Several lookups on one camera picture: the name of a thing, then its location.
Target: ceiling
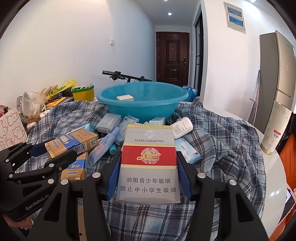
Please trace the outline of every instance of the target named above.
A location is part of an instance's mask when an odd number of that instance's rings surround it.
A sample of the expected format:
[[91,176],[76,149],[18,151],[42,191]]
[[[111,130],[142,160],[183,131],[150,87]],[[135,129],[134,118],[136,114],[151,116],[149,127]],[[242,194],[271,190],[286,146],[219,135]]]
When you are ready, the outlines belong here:
[[157,26],[192,24],[196,0],[135,0]]

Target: bear pattern bag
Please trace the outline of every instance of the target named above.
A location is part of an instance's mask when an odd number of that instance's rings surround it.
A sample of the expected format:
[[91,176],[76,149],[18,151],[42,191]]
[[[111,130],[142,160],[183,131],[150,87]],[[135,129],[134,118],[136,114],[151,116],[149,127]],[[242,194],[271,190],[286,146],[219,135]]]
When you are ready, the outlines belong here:
[[11,109],[0,118],[0,151],[27,139],[17,109]]

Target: white floral cylinder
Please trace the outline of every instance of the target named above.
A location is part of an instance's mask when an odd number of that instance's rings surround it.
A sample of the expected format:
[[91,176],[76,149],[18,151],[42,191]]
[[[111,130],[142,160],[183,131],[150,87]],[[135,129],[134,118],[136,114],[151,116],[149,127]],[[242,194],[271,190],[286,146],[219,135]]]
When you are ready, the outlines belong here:
[[261,142],[261,149],[271,155],[281,140],[288,125],[292,111],[278,102],[274,102],[266,132]]

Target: wooden door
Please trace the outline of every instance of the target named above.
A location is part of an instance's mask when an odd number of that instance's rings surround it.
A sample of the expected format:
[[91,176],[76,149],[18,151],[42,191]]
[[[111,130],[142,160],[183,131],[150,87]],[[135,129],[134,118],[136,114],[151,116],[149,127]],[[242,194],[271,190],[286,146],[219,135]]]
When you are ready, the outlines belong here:
[[173,85],[188,85],[189,33],[156,32],[156,79]]

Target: gold logo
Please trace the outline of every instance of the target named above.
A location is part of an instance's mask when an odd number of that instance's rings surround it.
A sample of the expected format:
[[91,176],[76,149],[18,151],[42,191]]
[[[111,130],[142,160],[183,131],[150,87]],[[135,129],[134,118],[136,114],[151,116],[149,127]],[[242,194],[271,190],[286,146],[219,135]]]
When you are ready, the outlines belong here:
[[142,150],[141,156],[137,157],[138,161],[143,161],[146,164],[155,164],[159,161],[160,153],[153,147],[148,147]]

